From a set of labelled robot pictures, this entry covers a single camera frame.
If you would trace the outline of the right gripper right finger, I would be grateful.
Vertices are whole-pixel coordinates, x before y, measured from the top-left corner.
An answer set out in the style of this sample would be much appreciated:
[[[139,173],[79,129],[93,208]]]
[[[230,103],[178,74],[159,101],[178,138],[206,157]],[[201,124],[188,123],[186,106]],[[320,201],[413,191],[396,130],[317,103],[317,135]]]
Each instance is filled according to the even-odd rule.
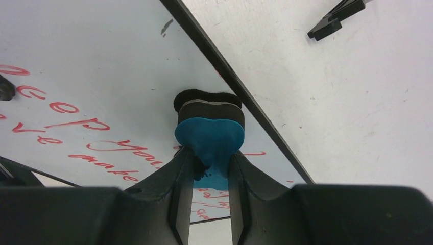
[[[228,184],[234,244],[432,244],[432,203],[411,187],[289,188],[241,153]]]

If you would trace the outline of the blue whiteboard eraser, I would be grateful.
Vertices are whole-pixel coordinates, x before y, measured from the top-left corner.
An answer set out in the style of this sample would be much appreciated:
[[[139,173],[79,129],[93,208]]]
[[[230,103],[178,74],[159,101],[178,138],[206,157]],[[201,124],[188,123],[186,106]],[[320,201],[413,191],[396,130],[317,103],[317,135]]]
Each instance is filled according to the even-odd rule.
[[[245,140],[242,102],[227,92],[187,89],[173,104],[175,138],[194,154],[194,188],[227,191],[230,158]]]

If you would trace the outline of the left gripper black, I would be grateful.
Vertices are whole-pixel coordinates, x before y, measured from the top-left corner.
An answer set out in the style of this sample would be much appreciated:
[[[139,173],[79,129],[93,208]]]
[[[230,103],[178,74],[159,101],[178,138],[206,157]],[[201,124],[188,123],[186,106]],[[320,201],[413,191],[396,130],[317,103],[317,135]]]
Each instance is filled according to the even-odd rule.
[[[2,75],[0,75],[0,93],[1,101],[10,101],[16,95],[15,86]],[[1,157],[1,187],[43,186],[43,184],[36,178],[35,174],[40,174],[72,187],[79,187],[79,185],[72,182]]]

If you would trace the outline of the small whiteboard black frame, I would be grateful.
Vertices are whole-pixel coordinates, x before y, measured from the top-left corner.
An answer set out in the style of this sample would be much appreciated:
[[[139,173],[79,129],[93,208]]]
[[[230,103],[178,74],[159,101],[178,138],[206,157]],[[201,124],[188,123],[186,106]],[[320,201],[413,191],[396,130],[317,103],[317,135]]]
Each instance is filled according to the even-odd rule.
[[[312,179],[183,1],[1,1],[1,157],[126,189],[179,149],[173,101],[237,94],[241,152],[286,187]]]

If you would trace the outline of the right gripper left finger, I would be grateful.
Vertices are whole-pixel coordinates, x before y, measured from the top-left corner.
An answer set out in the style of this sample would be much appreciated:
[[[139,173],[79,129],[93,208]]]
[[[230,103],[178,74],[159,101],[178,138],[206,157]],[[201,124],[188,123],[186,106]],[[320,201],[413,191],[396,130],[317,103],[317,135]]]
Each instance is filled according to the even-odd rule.
[[[192,158],[183,149],[116,187],[1,187],[1,244],[187,244]]]

